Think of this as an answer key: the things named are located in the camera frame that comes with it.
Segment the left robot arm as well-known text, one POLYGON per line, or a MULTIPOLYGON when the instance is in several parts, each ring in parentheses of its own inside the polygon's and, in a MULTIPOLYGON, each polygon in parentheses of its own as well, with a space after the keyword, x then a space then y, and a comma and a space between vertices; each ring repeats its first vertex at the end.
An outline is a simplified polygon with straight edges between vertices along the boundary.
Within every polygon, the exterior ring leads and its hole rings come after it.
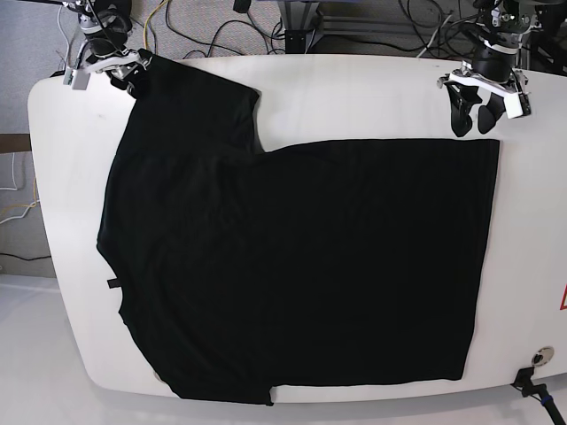
POLYGON ((464 60, 441 76, 438 86, 448 92, 451 128, 467 135, 470 111, 478 105, 478 131, 491 131, 503 116, 522 118, 532 113, 524 76, 517 65, 523 40, 540 28, 539 1, 476 1, 475 19, 459 23, 460 32, 474 45, 472 60, 464 60))

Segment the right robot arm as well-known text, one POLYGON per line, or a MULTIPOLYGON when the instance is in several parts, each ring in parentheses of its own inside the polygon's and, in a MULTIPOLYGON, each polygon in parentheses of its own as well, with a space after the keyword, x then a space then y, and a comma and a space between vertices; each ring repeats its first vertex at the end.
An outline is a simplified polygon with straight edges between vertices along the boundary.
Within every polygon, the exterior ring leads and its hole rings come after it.
POLYGON ((149 88, 147 71, 151 54, 127 46, 133 29, 130 1, 63 1, 61 6, 77 16, 84 40, 75 59, 68 59, 63 82, 85 90, 90 76, 104 73, 111 85, 135 99, 149 88))

